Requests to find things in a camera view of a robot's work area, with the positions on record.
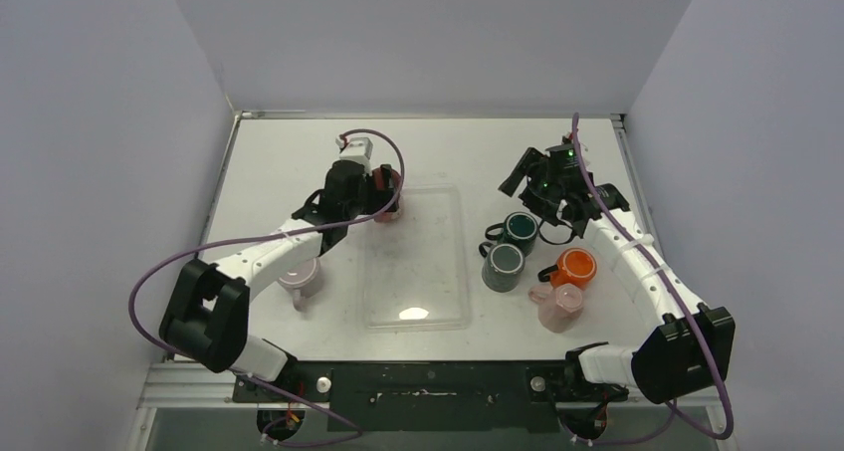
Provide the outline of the pink ghost pattern mug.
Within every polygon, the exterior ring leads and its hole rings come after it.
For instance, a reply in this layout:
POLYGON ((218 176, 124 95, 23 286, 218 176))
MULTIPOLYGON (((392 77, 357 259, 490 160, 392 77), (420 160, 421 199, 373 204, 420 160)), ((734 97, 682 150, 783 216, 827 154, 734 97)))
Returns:
POLYGON ((400 216, 400 186, 401 174, 388 164, 382 164, 372 173, 374 185, 375 210, 383 208, 389 201, 391 205, 382 213, 377 214, 375 221, 387 223, 400 216))

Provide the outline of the dark green mug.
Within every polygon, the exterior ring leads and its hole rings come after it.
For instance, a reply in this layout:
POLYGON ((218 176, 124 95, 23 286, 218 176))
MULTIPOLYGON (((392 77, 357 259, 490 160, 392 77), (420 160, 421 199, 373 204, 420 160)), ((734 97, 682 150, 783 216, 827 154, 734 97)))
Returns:
POLYGON ((484 236, 485 241, 479 245, 483 256, 498 244, 514 245, 528 256, 533 251, 538 237, 538 222, 528 213, 513 212, 502 222, 488 226, 484 236))

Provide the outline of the lilac mug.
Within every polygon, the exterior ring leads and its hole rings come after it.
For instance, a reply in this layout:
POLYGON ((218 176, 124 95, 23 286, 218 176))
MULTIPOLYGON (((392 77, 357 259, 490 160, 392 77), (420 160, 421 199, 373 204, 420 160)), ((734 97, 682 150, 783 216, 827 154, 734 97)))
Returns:
POLYGON ((324 275, 319 258, 298 264, 277 279, 277 283, 289 293, 297 312, 303 313, 311 298, 324 286, 324 275))

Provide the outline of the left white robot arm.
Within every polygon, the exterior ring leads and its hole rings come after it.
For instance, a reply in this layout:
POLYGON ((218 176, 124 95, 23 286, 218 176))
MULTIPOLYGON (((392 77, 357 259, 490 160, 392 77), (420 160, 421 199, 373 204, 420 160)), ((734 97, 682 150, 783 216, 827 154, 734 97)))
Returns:
POLYGON ((398 209, 403 175, 388 164, 373 170, 338 160, 324 185, 309 196, 268 241, 181 269, 159 325, 166 344, 213 372, 258 378, 269 399, 289 399, 297 388, 294 357, 249 333, 251 302, 294 268, 316 259, 347 235, 350 221, 386 217, 398 209))

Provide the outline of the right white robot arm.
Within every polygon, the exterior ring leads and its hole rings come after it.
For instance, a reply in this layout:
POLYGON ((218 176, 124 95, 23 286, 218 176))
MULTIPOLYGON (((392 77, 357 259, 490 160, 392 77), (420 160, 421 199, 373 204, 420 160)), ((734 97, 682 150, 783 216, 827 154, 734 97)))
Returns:
POLYGON ((575 365, 562 376, 565 392, 585 400, 602 384, 632 386, 662 404, 728 376, 736 325, 724 307, 712 308, 677 277, 612 184, 596 185, 580 169, 573 144, 529 147, 499 187, 539 219, 568 225, 602 272, 621 286, 650 334, 638 346, 601 342, 567 353, 575 365))

